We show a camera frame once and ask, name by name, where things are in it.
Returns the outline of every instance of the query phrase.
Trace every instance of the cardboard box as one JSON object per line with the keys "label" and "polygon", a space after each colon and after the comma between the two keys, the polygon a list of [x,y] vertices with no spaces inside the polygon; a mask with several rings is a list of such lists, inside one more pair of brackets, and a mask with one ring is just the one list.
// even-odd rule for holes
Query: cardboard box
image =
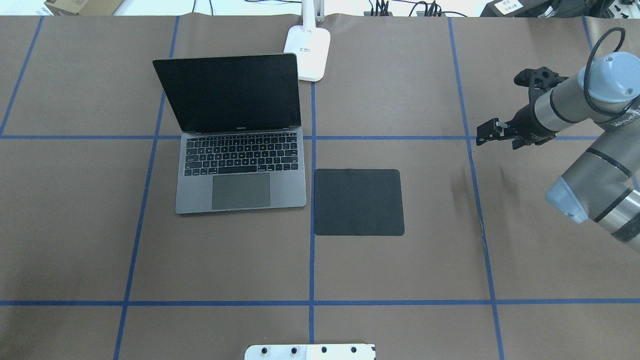
{"label": "cardboard box", "polygon": [[113,15],[123,0],[46,0],[54,15]]}

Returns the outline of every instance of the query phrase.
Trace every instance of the table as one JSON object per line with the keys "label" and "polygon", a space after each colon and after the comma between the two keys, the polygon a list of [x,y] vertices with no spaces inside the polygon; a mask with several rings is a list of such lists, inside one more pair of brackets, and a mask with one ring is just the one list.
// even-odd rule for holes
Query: table
{"label": "table", "polygon": [[[517,72],[571,76],[605,30],[640,22],[330,15],[326,75],[300,82],[309,204],[185,217],[179,128],[151,60],[277,53],[299,17],[0,21],[2,358],[241,359],[310,342],[375,343],[380,359],[640,352],[640,254],[544,200],[599,128],[474,145],[476,126],[525,104]],[[398,169],[405,234],[314,235],[317,168]]]}

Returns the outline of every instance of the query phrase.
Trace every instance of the blue tape line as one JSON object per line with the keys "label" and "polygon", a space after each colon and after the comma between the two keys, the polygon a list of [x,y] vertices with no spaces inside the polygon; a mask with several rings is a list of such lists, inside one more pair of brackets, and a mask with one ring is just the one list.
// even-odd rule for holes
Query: blue tape line
{"label": "blue tape line", "polygon": [[171,47],[169,50],[169,58],[173,58],[173,50],[175,49],[175,41],[178,37],[178,25],[180,24],[180,16],[175,17],[175,24],[173,25],[173,37],[171,38]]}
{"label": "blue tape line", "polygon": [[0,135],[7,140],[180,140],[180,135]]}
{"label": "blue tape line", "polygon": [[13,102],[15,100],[15,96],[18,94],[18,88],[20,87],[20,83],[22,82],[22,77],[24,76],[24,71],[27,69],[27,64],[29,63],[29,59],[31,58],[31,53],[33,52],[33,47],[36,44],[36,40],[38,39],[38,34],[40,33],[40,28],[42,27],[42,21],[44,20],[44,16],[40,17],[38,21],[38,26],[36,27],[36,31],[33,34],[33,38],[31,39],[31,45],[29,45],[29,50],[27,51],[27,56],[24,58],[24,62],[22,63],[22,68],[20,69],[20,74],[18,75],[18,80],[15,82],[15,86],[13,87],[13,92],[11,94],[11,99],[9,99],[9,103],[6,106],[6,111],[4,112],[4,117],[2,119],[2,124],[0,125],[0,135],[4,132],[4,127],[6,126],[7,121],[9,121],[9,114],[11,113],[11,108],[13,107]]}
{"label": "blue tape line", "polygon": [[[496,299],[497,305],[554,305],[554,304],[640,304],[640,298],[585,299]],[[315,300],[315,306],[478,306],[491,305],[485,300]],[[112,300],[0,300],[0,306],[111,306],[120,307],[124,301]],[[250,306],[309,306],[307,300],[130,300],[127,307],[250,307]]]}
{"label": "blue tape line", "polygon": [[316,300],[316,306],[455,306],[491,305],[491,300]]}
{"label": "blue tape line", "polygon": [[474,195],[476,196],[476,210],[478,214],[478,218],[480,221],[480,228],[482,231],[482,242],[484,245],[484,266],[486,268],[486,277],[489,283],[489,294],[491,296],[491,307],[493,311],[493,324],[495,327],[495,338],[498,345],[498,355],[500,356],[500,360],[504,360],[504,349],[502,346],[502,331],[500,330],[500,318],[498,317],[498,306],[495,301],[495,289],[493,287],[493,275],[491,271],[491,260],[489,258],[489,246],[486,242],[486,231],[484,228],[484,216],[482,212],[482,205],[480,203],[480,192],[478,190],[477,184],[477,176],[476,176],[476,165],[474,163],[474,157],[472,154],[471,148],[471,140],[469,137],[469,124],[467,120],[467,109],[465,106],[465,96],[462,91],[462,80],[460,78],[460,67],[458,65],[458,54],[456,51],[456,40],[453,33],[453,25],[451,22],[451,18],[448,17],[447,21],[449,23],[449,36],[451,38],[451,52],[453,54],[453,64],[456,70],[456,82],[458,83],[458,97],[460,98],[460,110],[462,112],[462,121],[465,127],[465,136],[467,137],[467,152],[469,156],[469,164],[471,166],[471,179],[474,186]]}
{"label": "blue tape line", "polygon": [[[177,38],[178,32],[178,23],[180,22],[180,17],[175,17],[175,24],[173,26],[173,36],[171,40],[171,46],[169,50],[170,57],[173,56],[173,49],[175,47],[175,39]],[[156,118],[156,131],[154,134],[154,143],[151,146],[151,155],[149,157],[149,166],[147,168],[147,179],[145,180],[145,189],[142,193],[142,203],[140,205],[140,215],[138,217],[138,226],[136,228],[136,237],[133,243],[133,252],[131,254],[131,264],[129,265],[129,275],[127,276],[127,287],[125,289],[124,295],[124,305],[122,306],[122,314],[120,315],[120,325],[118,326],[118,337],[116,338],[116,346],[113,352],[113,360],[118,360],[120,356],[120,346],[122,344],[122,335],[124,333],[124,324],[127,319],[127,308],[129,306],[129,297],[131,295],[131,284],[133,283],[133,273],[136,268],[136,259],[138,257],[138,245],[140,244],[140,235],[142,233],[142,223],[145,218],[145,210],[147,208],[147,198],[149,195],[149,186],[151,184],[151,175],[154,169],[154,160],[156,158],[156,149],[158,144],[157,137],[160,133],[160,127],[162,124],[162,114],[164,110],[164,99],[166,98],[164,91],[160,96],[160,105],[158,106],[158,115]]]}
{"label": "blue tape line", "polygon": [[582,16],[582,26],[584,26],[584,34],[587,35],[587,44],[589,44],[589,51],[593,50],[593,44],[591,43],[591,33],[589,32],[589,26],[587,25],[587,18]]}
{"label": "blue tape line", "polygon": [[316,83],[311,83],[311,224],[309,236],[309,343],[315,342],[315,309],[316,299],[316,234],[314,223],[315,185],[314,174],[316,172]]}
{"label": "blue tape line", "polygon": [[467,140],[466,136],[316,136],[318,140]]}
{"label": "blue tape line", "polygon": [[246,307],[246,306],[308,306],[306,300],[267,300],[267,301],[129,301],[129,306],[209,306],[209,307]]}
{"label": "blue tape line", "polygon": [[553,304],[640,304],[640,298],[631,299],[502,299],[498,305],[553,305]]}
{"label": "blue tape line", "polygon": [[91,300],[6,300],[0,306],[122,306],[122,301]]}

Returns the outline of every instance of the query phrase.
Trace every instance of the laptop keyboard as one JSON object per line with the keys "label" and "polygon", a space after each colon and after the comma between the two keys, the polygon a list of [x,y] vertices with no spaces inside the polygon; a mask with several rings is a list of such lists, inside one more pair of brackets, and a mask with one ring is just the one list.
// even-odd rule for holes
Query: laptop keyboard
{"label": "laptop keyboard", "polygon": [[185,176],[298,169],[296,133],[187,139]]}

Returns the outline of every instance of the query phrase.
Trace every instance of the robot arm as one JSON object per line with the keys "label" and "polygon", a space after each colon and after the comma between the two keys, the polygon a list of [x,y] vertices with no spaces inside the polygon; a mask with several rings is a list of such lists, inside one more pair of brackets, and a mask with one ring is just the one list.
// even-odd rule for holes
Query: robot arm
{"label": "robot arm", "polygon": [[[593,61],[604,38],[622,36],[616,50]],[[571,78],[548,68],[526,69],[514,82],[529,88],[529,104],[506,123],[477,128],[476,144],[513,139],[513,148],[542,145],[586,119],[604,132],[556,181],[547,200],[577,223],[592,219],[640,252],[640,193],[627,181],[640,169],[640,59],[619,52],[623,28],[610,29],[594,46],[587,66]]]}

